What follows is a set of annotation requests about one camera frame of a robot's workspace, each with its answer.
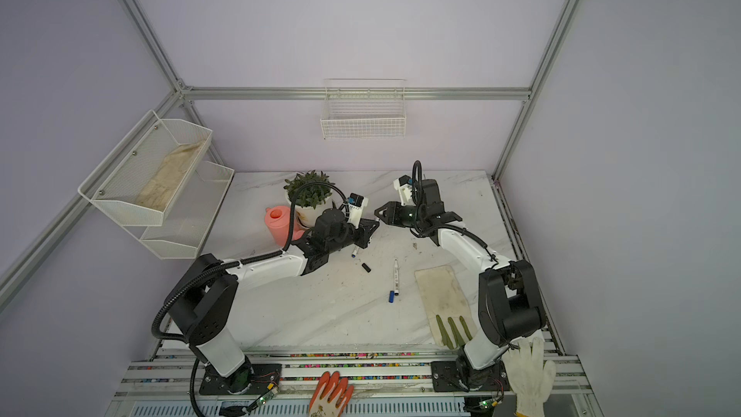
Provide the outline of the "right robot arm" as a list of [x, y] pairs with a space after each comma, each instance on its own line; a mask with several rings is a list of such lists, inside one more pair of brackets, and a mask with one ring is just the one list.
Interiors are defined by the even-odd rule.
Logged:
[[448, 212], [437, 181], [419, 172], [394, 183], [399, 200], [377, 208], [383, 223], [409, 229], [418, 239], [430, 239], [478, 276], [479, 332], [463, 347], [467, 365], [482, 370], [502, 359], [507, 374], [534, 376], [545, 371], [541, 330], [546, 314], [534, 267], [525, 260], [500, 257]]

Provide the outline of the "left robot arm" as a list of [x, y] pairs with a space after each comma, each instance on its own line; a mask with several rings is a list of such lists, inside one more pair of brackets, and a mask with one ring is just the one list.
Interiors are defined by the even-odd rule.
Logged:
[[347, 247], [367, 248], [379, 225], [376, 218], [350, 219], [332, 208], [284, 249], [241, 260], [203, 255], [166, 295], [152, 321], [152, 336], [186, 345], [221, 378], [249, 374], [250, 361], [231, 332], [235, 313], [242, 311], [239, 298], [283, 279], [309, 275]]

